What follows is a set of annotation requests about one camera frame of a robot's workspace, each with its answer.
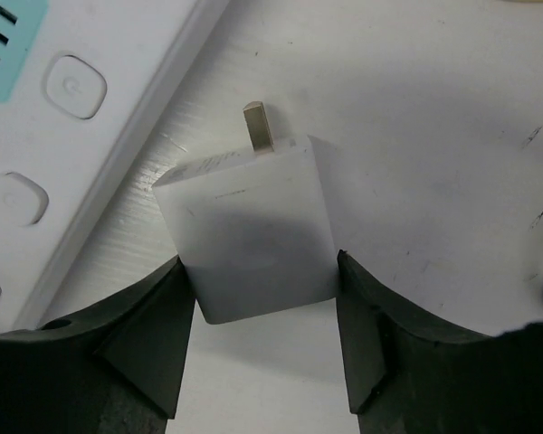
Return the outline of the white multicolour power strip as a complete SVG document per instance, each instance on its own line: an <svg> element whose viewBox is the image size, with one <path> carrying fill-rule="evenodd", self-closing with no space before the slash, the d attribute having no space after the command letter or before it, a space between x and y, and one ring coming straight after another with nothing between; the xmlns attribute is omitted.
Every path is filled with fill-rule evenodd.
<svg viewBox="0 0 543 434"><path fill-rule="evenodd" d="M224 1L0 1L0 334L37 326Z"/></svg>

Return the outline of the white charger block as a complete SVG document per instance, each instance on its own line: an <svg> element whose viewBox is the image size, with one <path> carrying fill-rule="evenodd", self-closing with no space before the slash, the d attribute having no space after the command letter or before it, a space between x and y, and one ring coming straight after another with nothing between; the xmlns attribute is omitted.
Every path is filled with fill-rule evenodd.
<svg viewBox="0 0 543 434"><path fill-rule="evenodd" d="M152 187L212 325L338 293L337 253L309 138L274 141L260 101L243 115L250 145L179 164Z"/></svg>

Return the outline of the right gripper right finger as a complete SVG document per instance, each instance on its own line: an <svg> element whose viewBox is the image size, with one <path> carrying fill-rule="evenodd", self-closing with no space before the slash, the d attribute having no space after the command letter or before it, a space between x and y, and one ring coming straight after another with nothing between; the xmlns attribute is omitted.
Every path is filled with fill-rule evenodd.
<svg viewBox="0 0 543 434"><path fill-rule="evenodd" d="M543 433L543 323L481 335L338 254L338 330L363 433Z"/></svg>

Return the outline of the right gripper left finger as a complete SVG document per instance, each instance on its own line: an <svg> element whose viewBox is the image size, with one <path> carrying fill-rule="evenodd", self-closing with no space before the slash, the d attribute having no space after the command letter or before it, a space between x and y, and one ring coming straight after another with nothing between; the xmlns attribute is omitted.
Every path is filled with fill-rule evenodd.
<svg viewBox="0 0 543 434"><path fill-rule="evenodd" d="M195 309L179 259L35 330L0 334L0 433L162 433Z"/></svg>

